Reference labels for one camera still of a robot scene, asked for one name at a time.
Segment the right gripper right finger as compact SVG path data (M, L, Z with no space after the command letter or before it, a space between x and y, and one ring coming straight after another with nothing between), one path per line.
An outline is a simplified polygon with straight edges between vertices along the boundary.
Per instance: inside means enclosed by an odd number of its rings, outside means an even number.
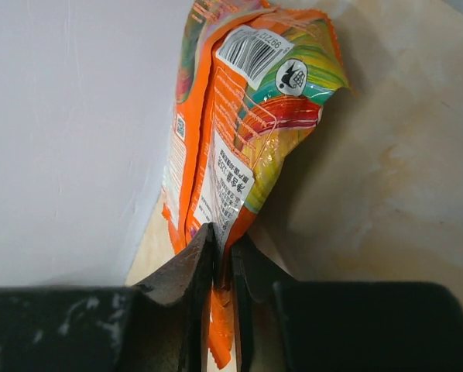
M463 371L463 308L412 281L298 281L244 236L231 248L240 371Z

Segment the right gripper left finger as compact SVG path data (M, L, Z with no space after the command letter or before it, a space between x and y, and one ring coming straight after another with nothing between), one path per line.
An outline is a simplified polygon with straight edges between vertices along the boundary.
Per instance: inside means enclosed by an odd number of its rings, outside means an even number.
M0 288L0 371L204 371L215 237L132 286Z

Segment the orange snack packet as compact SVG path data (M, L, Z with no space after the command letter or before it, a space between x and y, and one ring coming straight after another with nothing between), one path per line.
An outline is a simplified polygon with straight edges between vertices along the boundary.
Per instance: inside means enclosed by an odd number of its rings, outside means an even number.
M318 9L266 1L195 1L183 30L163 216L180 252L202 225L218 251L208 348L231 359L232 244L259 214L286 156L349 85L337 35Z

